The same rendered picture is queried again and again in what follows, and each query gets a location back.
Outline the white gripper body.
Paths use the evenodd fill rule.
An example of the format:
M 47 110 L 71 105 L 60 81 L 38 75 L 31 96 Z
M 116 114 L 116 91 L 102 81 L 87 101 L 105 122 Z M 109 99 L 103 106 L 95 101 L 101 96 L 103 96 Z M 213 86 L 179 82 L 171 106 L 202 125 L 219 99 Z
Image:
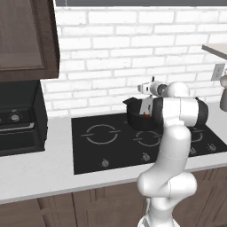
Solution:
M 151 99 L 143 99 L 141 108 L 140 108 L 140 113 L 151 116 L 152 109 L 153 109 L 153 101 Z

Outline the black cooking pot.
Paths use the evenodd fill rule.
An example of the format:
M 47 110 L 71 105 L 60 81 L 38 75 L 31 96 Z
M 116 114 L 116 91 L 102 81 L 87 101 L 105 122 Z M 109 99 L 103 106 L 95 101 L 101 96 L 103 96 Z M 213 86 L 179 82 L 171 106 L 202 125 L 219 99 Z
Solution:
M 150 131 L 163 127 L 163 120 L 159 120 L 150 114 L 140 113 L 142 100 L 137 98 L 128 98 L 123 101 L 127 107 L 128 125 L 138 131 Z

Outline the black glass hob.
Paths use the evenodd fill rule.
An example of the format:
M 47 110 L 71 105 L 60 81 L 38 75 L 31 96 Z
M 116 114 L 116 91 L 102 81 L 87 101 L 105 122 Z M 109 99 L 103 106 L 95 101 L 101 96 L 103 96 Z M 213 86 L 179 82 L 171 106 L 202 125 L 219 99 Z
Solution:
M 125 113 L 73 118 L 72 142 L 76 175 L 154 163 L 163 129 L 136 131 Z M 150 156 L 142 159 L 143 153 Z M 109 166 L 101 166 L 103 159 Z

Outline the grey bottle-shaped object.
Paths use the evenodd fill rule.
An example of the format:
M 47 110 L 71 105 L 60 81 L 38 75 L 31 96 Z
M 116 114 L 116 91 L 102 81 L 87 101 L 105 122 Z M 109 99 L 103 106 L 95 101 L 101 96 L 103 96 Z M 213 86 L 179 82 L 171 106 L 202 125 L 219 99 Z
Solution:
M 220 109 L 227 112 L 227 68 L 224 70 L 224 75 L 220 79 L 220 84 L 223 87 L 223 94 L 220 100 Z

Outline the brown base cupboard door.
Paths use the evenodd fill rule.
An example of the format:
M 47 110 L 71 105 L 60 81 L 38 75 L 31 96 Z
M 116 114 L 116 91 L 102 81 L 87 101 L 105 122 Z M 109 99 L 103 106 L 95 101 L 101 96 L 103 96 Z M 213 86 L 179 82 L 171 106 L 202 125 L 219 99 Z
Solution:
M 0 205 L 0 227 L 46 227 L 37 200 Z
M 145 214 L 145 198 L 136 183 L 74 192 L 78 227 L 137 227 Z
M 227 227 L 227 167 L 193 172 L 198 189 L 173 216 L 181 227 Z

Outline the dark grey range hood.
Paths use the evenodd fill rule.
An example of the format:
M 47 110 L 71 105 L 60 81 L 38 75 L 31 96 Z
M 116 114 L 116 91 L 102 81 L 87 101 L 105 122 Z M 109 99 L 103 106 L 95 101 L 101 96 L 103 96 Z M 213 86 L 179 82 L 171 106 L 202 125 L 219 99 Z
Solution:
M 55 0 L 57 6 L 227 6 L 227 0 Z

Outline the black toaster oven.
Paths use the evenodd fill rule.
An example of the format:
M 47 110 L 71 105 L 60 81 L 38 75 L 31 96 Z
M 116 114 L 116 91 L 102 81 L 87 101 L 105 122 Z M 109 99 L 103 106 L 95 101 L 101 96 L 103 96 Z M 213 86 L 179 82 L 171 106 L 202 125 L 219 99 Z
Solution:
M 11 114 L 20 120 L 12 122 Z M 32 129 L 0 132 L 0 157 L 45 150 L 48 118 L 40 81 L 0 82 L 0 125 L 34 123 Z

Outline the white wall socket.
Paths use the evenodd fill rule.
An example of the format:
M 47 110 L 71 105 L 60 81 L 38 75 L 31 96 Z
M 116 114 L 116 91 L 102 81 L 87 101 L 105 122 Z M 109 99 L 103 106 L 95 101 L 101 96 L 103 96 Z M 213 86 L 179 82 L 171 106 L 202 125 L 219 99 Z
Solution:
M 211 80 L 219 81 L 224 74 L 225 74 L 225 64 L 216 64 Z

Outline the beige wall shelf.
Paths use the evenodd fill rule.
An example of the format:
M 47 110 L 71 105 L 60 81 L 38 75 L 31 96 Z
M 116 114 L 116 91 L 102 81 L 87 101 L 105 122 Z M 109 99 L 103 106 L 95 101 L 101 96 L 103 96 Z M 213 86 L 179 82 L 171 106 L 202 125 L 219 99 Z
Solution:
M 227 43 L 206 43 L 202 45 L 201 49 L 227 60 Z

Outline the dark brown wall cupboard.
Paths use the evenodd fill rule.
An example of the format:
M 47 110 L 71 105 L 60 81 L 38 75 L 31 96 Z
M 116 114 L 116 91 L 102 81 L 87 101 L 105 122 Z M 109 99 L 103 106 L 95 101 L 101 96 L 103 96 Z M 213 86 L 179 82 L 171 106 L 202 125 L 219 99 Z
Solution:
M 0 82 L 59 77 L 53 0 L 0 0 Z

